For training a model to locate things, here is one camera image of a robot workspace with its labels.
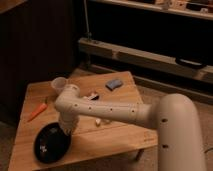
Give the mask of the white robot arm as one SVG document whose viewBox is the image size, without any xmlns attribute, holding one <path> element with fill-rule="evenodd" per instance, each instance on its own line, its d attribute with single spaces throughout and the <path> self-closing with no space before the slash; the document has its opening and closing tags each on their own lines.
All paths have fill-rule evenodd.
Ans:
<svg viewBox="0 0 213 171">
<path fill-rule="evenodd" d="M 85 100 L 79 93 L 71 84 L 55 101 L 65 132 L 75 114 L 156 129 L 158 171 L 207 171 L 198 112 L 187 96 L 169 94 L 156 104 L 144 104 Z"/>
</svg>

